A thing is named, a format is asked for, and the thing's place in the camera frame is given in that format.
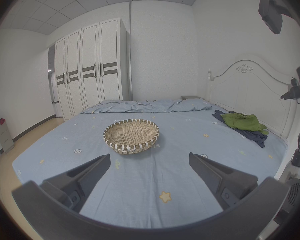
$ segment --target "wardrobe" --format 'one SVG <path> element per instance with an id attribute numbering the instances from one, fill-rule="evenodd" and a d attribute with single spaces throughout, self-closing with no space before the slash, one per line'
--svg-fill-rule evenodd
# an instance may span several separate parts
<path id="1" fill-rule="evenodd" d="M 105 100 L 129 100 L 122 19 L 101 21 L 58 40 L 55 71 L 64 119 Z"/>

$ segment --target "green clothing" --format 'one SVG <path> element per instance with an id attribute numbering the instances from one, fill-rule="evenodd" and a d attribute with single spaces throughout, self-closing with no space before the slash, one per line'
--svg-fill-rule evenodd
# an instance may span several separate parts
<path id="1" fill-rule="evenodd" d="M 267 127 L 262 123 L 259 123 L 257 117 L 254 114 L 239 114 L 239 113 L 227 113 L 222 114 L 225 124 L 231 128 L 246 131 L 259 131 L 262 134 L 268 135 Z"/>

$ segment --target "pile of clothes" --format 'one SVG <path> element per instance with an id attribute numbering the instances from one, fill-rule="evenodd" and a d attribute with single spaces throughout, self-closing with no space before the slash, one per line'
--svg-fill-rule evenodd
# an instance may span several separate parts
<path id="1" fill-rule="evenodd" d="M 213 116 L 216 119 L 264 148 L 269 132 L 265 130 L 267 129 L 265 125 L 259 123 L 254 114 L 240 114 L 234 111 L 224 113 L 220 110 L 215 110 L 215 112 Z"/>

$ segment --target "wicker basket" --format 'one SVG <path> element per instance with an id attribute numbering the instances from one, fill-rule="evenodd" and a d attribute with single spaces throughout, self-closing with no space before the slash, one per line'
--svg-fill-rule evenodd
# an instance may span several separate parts
<path id="1" fill-rule="evenodd" d="M 159 137 L 159 127 L 145 119 L 115 122 L 103 132 L 104 141 L 118 154 L 128 155 L 150 148 Z"/>

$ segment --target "speaker grille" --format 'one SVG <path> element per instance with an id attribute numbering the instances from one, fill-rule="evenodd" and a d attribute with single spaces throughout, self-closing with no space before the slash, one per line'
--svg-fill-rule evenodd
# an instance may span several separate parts
<path id="1" fill-rule="evenodd" d="M 288 193 L 288 202 L 292 206 L 294 206 L 294 204 L 295 204 L 295 200 L 296 200 L 297 194 L 299 192 L 299 188 L 300 188 L 300 183 L 294 183 L 291 186 L 290 191 Z"/>

